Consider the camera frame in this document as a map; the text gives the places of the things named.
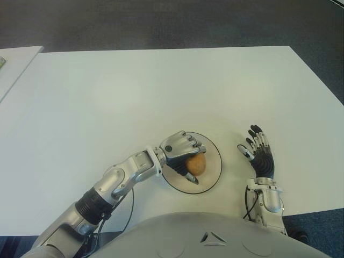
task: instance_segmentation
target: white table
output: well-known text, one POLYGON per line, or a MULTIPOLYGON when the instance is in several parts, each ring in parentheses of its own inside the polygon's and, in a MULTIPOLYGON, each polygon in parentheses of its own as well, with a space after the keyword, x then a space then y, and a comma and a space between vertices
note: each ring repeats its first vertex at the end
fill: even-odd
MULTIPOLYGON (((344 207, 344 107, 290 47, 41 53, 0 105, 0 234, 40 234, 102 176, 181 129, 218 147, 201 195, 163 177, 135 187, 130 225, 160 214, 243 215, 250 124, 272 145, 284 215, 344 207)), ((119 231, 127 198, 105 224, 119 231)))
POLYGON ((42 46, 0 49, 0 56, 6 60, 0 69, 0 102, 42 49, 42 46))

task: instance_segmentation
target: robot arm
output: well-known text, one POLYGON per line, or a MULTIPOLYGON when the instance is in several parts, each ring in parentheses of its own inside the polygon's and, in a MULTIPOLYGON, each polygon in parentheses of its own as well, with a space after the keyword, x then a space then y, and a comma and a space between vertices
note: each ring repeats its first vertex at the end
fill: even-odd
POLYGON ((190 155, 205 151, 201 142, 180 131, 165 139, 160 147, 153 149, 148 146, 123 163, 110 167, 80 200, 37 238, 31 251, 23 257, 73 257, 85 238, 102 220, 111 216, 116 204, 137 183, 153 175, 159 176, 165 164, 192 183, 198 183, 197 178, 187 171, 184 162, 190 155))
POLYGON ((251 129, 248 133, 253 141, 250 138, 246 138, 246 141, 250 144, 253 153, 244 145, 238 145, 239 151, 248 158, 256 172, 256 178, 247 181, 247 190, 256 193, 254 202, 254 204, 258 202, 255 206, 256 217, 252 220, 249 211, 247 214, 249 220, 286 234, 282 220, 284 207, 280 198, 283 190, 274 181, 275 165, 270 145, 266 135, 257 125, 252 125, 251 129))

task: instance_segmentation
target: floor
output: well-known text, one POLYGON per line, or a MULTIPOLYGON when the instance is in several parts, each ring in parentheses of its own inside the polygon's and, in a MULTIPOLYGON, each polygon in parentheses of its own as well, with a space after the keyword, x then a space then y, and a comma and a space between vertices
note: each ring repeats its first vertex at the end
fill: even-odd
MULTIPOLYGON (((289 45, 344 103, 344 9, 330 0, 1 0, 0 48, 34 45, 45 52, 289 45)), ((344 257, 343 220, 343 209, 284 217, 288 232, 305 230, 331 257, 344 257)), ((34 240, 0 237, 0 256, 20 257, 34 240)))

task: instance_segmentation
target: wire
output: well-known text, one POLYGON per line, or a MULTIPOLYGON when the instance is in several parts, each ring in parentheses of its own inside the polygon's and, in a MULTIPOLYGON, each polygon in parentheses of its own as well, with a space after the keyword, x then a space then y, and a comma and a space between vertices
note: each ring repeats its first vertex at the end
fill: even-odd
POLYGON ((131 216, 133 215, 133 210, 134 210, 134 188, 131 190, 131 193, 133 195, 133 201, 131 202, 131 212, 130 212, 127 224, 125 225, 125 227, 122 230, 122 233, 127 229, 127 226, 129 225, 129 222, 131 220, 131 216))
POLYGON ((258 201, 258 193, 257 191, 254 190, 254 192, 256 193, 256 200, 254 201, 251 209, 248 209, 248 205, 247 205, 247 192, 248 192, 248 186, 246 186, 246 189, 245 189, 245 207, 246 207, 246 214, 245 216, 243 216, 242 218, 245 219, 246 216, 248 216, 248 220, 249 221, 252 221, 252 218, 251 218, 251 210, 254 208, 254 206, 256 205, 257 201, 258 201))
MULTIPOLYGON (((127 196, 127 194, 123 195, 123 197, 118 201, 118 203, 116 203, 116 205, 112 208, 111 213, 118 207, 118 205, 124 200, 124 198, 126 196, 127 196)), ((127 229, 127 226, 129 225, 129 222, 130 222, 131 217, 133 215, 133 210, 134 210, 134 188, 132 188, 132 196, 133 196, 133 200, 132 200, 130 215, 129 215, 127 223, 125 224, 124 229, 122 230, 122 233, 127 229)), ((99 237, 100 237, 100 233, 101 233, 101 231, 103 229, 103 226, 104 226, 106 221, 107 221, 107 219, 103 219, 101 225, 99 226, 99 229, 98 229, 98 232, 97 232, 97 235, 96 235, 96 243, 95 243, 94 248, 91 251, 89 251, 88 253, 86 253, 83 256, 81 256, 81 258, 89 257, 91 254, 93 254, 96 251, 97 245, 98 245, 98 241, 99 241, 99 237)))
POLYGON ((98 241, 99 241, 99 236, 100 236, 100 233, 102 231, 102 228, 103 228, 105 222, 106 222, 106 220, 103 219, 101 225, 99 226, 99 229, 98 229, 98 232, 97 232, 97 235, 96 235, 96 243, 95 243, 94 248, 91 251, 89 251, 88 253, 86 253, 83 256, 81 256, 81 258, 86 258, 86 257, 90 256, 91 254, 93 254, 96 251, 97 245, 98 245, 98 241))

